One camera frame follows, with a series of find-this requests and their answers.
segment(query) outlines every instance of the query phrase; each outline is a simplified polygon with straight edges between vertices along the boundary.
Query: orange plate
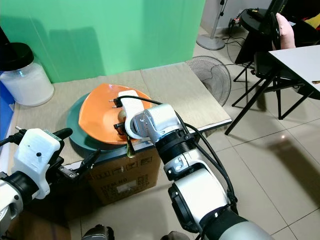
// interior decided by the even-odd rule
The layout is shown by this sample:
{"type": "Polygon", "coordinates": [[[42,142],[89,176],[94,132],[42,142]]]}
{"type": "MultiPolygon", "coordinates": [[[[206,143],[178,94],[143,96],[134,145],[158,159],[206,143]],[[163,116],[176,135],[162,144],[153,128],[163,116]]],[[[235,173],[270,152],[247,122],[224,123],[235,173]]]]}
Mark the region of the orange plate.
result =
{"type": "MultiPolygon", "coordinates": [[[[118,97],[118,93],[127,90],[135,90],[139,97],[151,99],[143,92],[136,89],[102,83],[95,88],[84,100],[80,114],[79,126],[89,136],[107,144],[126,144],[127,138],[118,134],[114,124],[118,124],[118,114],[122,107],[112,108],[114,102],[109,102],[118,97]]],[[[152,107],[152,103],[142,101],[144,109],[152,107]]]]}

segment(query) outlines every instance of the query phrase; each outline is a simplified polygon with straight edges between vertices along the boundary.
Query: fan grille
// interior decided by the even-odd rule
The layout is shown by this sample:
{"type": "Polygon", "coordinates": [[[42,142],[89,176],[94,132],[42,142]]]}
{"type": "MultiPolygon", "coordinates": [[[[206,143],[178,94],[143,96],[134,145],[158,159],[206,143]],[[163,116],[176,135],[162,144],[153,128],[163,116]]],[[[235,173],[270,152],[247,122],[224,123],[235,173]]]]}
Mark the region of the fan grille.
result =
{"type": "Polygon", "coordinates": [[[194,74],[223,106],[231,91],[231,78],[227,67],[211,56],[195,56],[186,61],[194,74]]]}

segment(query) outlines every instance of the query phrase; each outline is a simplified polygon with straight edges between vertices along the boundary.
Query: wall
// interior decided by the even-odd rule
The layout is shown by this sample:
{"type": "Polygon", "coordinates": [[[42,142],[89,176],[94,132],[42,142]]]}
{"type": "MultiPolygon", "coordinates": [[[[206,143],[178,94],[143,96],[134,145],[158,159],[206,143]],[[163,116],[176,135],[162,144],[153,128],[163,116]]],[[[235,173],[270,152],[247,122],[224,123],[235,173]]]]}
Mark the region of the wall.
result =
{"type": "Polygon", "coordinates": [[[28,44],[53,83],[192,57],[205,0],[1,0],[11,42],[28,44]]]}
{"type": "MultiPolygon", "coordinates": [[[[249,8],[267,9],[271,0],[228,0],[224,15],[220,17],[218,22],[218,29],[227,28],[230,18],[236,17],[239,12],[249,8]]],[[[220,12],[220,0],[205,0],[203,15],[201,19],[201,26],[208,32],[214,26],[216,16],[220,12]]]]}

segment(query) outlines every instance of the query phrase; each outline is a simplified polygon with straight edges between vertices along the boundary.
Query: black lid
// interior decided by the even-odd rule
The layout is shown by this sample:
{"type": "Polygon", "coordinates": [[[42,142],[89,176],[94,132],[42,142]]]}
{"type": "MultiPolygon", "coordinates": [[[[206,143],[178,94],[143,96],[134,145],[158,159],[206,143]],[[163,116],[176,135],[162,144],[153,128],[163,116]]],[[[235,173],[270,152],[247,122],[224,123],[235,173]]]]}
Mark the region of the black lid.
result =
{"type": "Polygon", "coordinates": [[[34,60],[34,54],[27,44],[11,42],[0,45],[0,71],[21,69],[34,60]]]}

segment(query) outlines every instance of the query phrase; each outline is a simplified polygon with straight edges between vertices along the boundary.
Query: teal plate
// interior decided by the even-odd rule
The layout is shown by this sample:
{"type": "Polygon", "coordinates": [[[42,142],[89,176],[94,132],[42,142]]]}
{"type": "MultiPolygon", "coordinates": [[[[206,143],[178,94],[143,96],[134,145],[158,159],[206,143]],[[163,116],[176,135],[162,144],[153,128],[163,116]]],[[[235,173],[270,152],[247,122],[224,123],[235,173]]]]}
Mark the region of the teal plate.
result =
{"type": "Polygon", "coordinates": [[[78,147],[82,148],[82,151],[85,150],[87,152],[92,152],[97,149],[101,149],[102,154],[106,153],[114,153],[118,152],[118,154],[123,154],[127,151],[126,145],[114,145],[114,144],[107,144],[104,142],[100,142],[93,137],[86,134],[78,124],[79,121],[79,112],[83,102],[85,101],[88,94],[82,96],[81,98],[76,101],[73,106],[70,108],[67,118],[66,118],[66,127],[71,128],[73,130],[73,134],[69,137],[73,143],[75,143],[78,147]]]}

